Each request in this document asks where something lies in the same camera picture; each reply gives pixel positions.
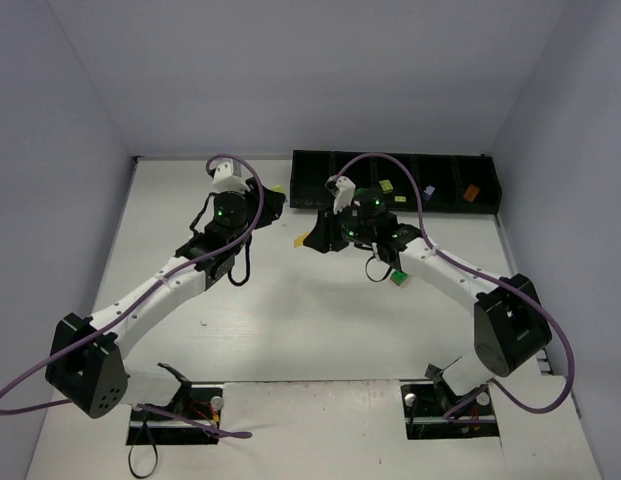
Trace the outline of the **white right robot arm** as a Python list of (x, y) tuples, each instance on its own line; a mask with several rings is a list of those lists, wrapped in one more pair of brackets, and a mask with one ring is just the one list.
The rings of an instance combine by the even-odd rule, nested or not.
[(425, 281), (472, 315), (471, 351), (431, 376), (448, 394), (460, 398), (493, 377), (509, 376), (549, 343), (547, 320), (521, 298), (537, 297), (527, 277), (517, 274), (495, 285), (475, 267), (456, 268), (456, 258), (428, 245), (418, 227), (398, 221), (379, 188), (356, 190), (340, 177), (328, 189), (333, 204), (319, 212), (304, 246), (322, 254), (349, 245), (368, 251), (390, 271)]

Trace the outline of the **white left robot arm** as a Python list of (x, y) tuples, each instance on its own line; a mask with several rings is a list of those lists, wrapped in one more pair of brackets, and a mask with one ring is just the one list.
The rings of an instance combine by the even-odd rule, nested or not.
[(227, 276), (251, 242), (249, 229), (277, 221), (285, 201), (253, 178), (236, 191), (210, 194), (204, 207), (211, 220), (203, 228), (190, 224), (191, 238), (150, 279), (109, 307), (58, 323), (46, 380), (92, 419), (119, 404), (164, 407), (184, 400), (190, 382), (176, 369), (160, 363), (136, 371), (126, 357), (174, 310)]

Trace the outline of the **yellow curved lego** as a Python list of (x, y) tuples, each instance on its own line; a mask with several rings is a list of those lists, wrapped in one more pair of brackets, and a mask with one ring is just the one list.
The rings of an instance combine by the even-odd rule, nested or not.
[(300, 235), (298, 236), (295, 240), (294, 240), (294, 247), (295, 248), (299, 248), (303, 246), (303, 242), (305, 240), (306, 236), (305, 235)]

